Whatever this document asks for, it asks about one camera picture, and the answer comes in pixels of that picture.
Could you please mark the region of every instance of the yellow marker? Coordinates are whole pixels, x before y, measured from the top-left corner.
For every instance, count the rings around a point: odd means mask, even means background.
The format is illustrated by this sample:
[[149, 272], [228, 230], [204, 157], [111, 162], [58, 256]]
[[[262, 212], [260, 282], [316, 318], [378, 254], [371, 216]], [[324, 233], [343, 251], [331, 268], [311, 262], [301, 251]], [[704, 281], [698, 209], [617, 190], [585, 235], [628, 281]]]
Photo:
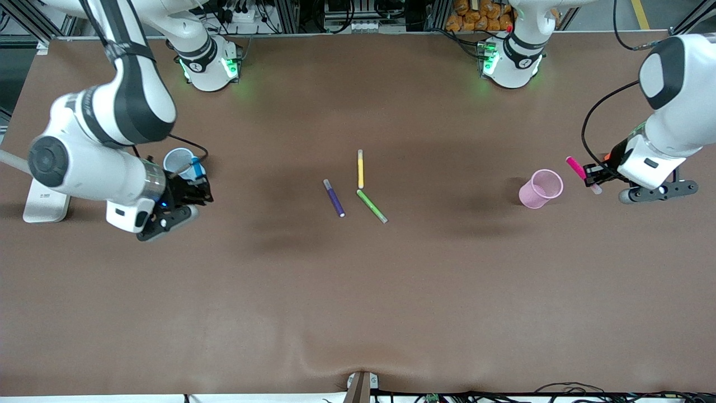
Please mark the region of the yellow marker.
[[363, 189], [363, 150], [358, 150], [358, 189]]

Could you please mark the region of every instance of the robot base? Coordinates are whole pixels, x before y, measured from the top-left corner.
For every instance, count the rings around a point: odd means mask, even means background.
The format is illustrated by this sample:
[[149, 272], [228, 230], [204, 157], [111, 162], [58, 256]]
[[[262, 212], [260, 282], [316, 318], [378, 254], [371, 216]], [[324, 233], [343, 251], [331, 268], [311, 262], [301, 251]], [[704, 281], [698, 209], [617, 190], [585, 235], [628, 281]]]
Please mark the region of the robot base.
[[241, 75], [243, 48], [223, 37], [217, 36], [214, 40], [217, 45], [216, 58], [206, 66], [205, 71], [194, 72], [181, 62], [187, 82], [207, 93], [219, 91], [230, 82], [238, 82]]
[[503, 39], [490, 38], [487, 44], [494, 44], [495, 50], [493, 57], [488, 60], [481, 61], [482, 76], [489, 77], [495, 84], [505, 88], [519, 88], [526, 85], [530, 79], [537, 74], [539, 62], [542, 60], [540, 56], [531, 66], [526, 69], [518, 69], [515, 62], [510, 60], [503, 49]]

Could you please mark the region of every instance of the yellow floor line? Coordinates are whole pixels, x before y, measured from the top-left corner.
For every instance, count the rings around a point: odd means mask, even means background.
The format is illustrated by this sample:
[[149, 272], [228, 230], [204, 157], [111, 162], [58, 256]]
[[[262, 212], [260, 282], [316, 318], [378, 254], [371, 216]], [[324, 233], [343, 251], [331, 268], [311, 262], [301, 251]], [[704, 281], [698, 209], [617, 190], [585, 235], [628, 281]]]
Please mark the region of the yellow floor line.
[[649, 28], [649, 22], [647, 21], [647, 15], [644, 14], [644, 7], [642, 6], [642, 0], [632, 0], [632, 7], [634, 7], [634, 14], [637, 15], [637, 21], [639, 22], [640, 29], [651, 29]]

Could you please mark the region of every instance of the green indicator light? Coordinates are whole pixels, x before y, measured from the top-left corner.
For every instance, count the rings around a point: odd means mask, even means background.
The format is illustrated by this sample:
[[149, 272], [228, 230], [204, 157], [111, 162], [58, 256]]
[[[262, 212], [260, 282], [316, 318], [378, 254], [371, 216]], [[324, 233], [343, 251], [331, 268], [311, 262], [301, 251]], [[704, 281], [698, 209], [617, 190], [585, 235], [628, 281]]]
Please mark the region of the green indicator light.
[[483, 69], [483, 73], [487, 75], [491, 75], [495, 72], [495, 66], [497, 65], [497, 62], [500, 61], [500, 53], [497, 51], [494, 51], [492, 55], [485, 61], [485, 68]]
[[226, 59], [223, 59], [223, 58], [221, 59], [221, 62], [222, 62], [223, 65], [224, 65], [224, 69], [226, 70], [226, 74], [227, 74], [229, 77], [231, 77], [231, 78], [236, 77], [236, 75], [238, 74], [238, 73], [236, 72], [236, 62], [234, 62], [233, 60], [226, 60]]
[[184, 61], [179, 59], [179, 65], [181, 66], [181, 69], [184, 70], [184, 77], [186, 77], [187, 80], [191, 80], [189, 78], [189, 72], [186, 71], [186, 66], [184, 65]]

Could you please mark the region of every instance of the pink mesh pen holder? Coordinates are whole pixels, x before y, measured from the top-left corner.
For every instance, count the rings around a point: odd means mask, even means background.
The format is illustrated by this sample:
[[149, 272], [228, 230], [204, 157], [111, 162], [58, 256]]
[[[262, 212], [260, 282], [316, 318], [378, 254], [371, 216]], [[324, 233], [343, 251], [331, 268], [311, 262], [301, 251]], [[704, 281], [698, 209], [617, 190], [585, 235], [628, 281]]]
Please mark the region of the pink mesh pen holder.
[[530, 209], [538, 209], [562, 194], [562, 178], [549, 169], [540, 169], [520, 188], [520, 202]]

